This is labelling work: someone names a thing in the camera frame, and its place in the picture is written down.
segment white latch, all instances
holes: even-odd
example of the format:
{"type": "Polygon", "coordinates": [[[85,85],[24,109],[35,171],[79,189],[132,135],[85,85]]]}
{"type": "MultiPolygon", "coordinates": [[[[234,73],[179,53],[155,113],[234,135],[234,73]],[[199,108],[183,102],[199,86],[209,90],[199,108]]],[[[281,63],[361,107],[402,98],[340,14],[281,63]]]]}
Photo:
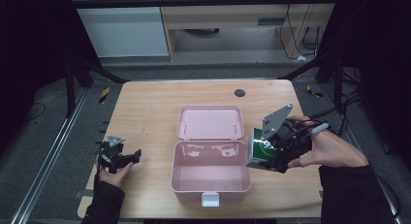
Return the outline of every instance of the white latch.
{"type": "Polygon", "coordinates": [[[204,192],[202,207],[220,207],[220,196],[217,192],[204,192]]]}

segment table surface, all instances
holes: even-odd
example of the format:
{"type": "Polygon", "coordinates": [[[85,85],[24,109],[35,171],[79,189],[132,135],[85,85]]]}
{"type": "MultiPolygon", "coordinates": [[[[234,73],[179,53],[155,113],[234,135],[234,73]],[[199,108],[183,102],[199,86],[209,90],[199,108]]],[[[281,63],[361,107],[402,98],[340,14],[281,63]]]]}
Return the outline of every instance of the table surface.
{"type": "MultiPolygon", "coordinates": [[[[171,188],[179,112],[186,105],[235,105],[241,108],[244,137],[262,127],[262,117],[293,104],[302,114],[288,80],[173,80],[126,82],[114,108],[107,135],[125,138],[123,154],[142,150],[142,158],[123,182],[123,218],[281,218],[320,217],[322,190],[317,166],[286,174],[250,169],[251,188],[237,204],[203,208],[182,205],[171,188]],[[243,89],[245,96],[235,91],[243,89]]],[[[93,188],[95,169],[86,189],[93,188]]],[[[82,197],[84,217],[91,197],[82,197]]]]}

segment gray carpet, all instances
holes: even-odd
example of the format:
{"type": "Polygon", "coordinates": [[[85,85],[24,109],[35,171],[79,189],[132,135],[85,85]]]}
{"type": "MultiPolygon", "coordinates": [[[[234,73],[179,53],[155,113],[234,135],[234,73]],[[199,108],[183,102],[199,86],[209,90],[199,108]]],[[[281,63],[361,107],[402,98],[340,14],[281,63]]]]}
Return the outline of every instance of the gray carpet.
{"type": "MultiPolygon", "coordinates": [[[[172,62],[165,65],[144,65],[140,67],[107,67],[127,80],[218,80],[243,78],[276,78],[283,76],[301,65],[295,60],[278,60],[261,63],[215,62],[192,64],[172,62]]],[[[331,107],[327,97],[317,98],[307,92],[306,85],[313,82],[312,70],[293,81],[304,114],[312,115],[331,107]]],[[[98,144],[104,137],[107,121],[110,121],[121,84],[116,84],[99,75],[91,73],[95,82],[86,89],[86,98],[73,129],[55,163],[47,183],[34,206],[31,220],[77,221],[80,199],[77,191],[82,190],[93,167],[98,144]],[[105,104],[99,104],[101,93],[109,86],[111,92],[105,104]]],[[[321,91],[330,93],[332,82],[322,85],[321,91]]],[[[353,88],[344,86],[345,93],[353,88]]],[[[30,188],[48,150],[59,132],[66,114],[65,82],[58,80],[41,88],[36,95],[27,120],[18,134],[10,142],[10,150],[2,155],[0,163],[0,223],[8,223],[25,194],[30,188]]],[[[349,128],[344,138],[357,145],[371,161],[377,175],[386,180],[401,200],[401,220],[411,223],[411,173],[401,159],[387,155],[375,125],[361,103],[352,104],[347,110],[349,128]]],[[[330,113],[324,117],[333,127],[339,127],[340,116],[330,113]]],[[[394,196],[389,194],[397,207],[394,196]]],[[[292,223],[296,220],[279,220],[279,223],[292,223]]],[[[318,220],[302,220],[301,223],[316,223],[318,220]]]]}

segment black sleeve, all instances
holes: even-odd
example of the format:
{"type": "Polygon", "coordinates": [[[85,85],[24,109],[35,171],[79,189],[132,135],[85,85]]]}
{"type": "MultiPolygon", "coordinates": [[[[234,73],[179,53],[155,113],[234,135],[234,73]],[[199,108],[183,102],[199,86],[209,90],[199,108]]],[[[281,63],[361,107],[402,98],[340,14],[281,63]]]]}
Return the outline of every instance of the black sleeve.
{"type": "Polygon", "coordinates": [[[390,205],[370,165],[320,167],[322,224],[395,223],[390,205]]]}
{"type": "Polygon", "coordinates": [[[93,202],[87,208],[81,224],[115,224],[120,216],[124,192],[109,183],[99,182],[93,202]]]}

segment human arm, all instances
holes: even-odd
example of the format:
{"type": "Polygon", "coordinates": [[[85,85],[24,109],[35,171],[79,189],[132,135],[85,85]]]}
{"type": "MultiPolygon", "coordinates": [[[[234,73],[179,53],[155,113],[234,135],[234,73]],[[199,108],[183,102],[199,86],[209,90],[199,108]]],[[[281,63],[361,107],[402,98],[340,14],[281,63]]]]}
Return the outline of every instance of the human arm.
{"type": "Polygon", "coordinates": [[[125,196],[121,190],[121,184],[132,167],[133,163],[129,163],[118,174],[110,174],[105,170],[100,172],[93,201],[87,208],[82,224],[114,224],[118,222],[125,196]]]}
{"type": "MultiPolygon", "coordinates": [[[[305,116],[290,119],[310,124],[305,116]]],[[[387,199],[365,156],[328,130],[312,135],[311,140],[312,150],[291,161],[288,167],[322,165],[322,223],[394,223],[387,199]]]]}

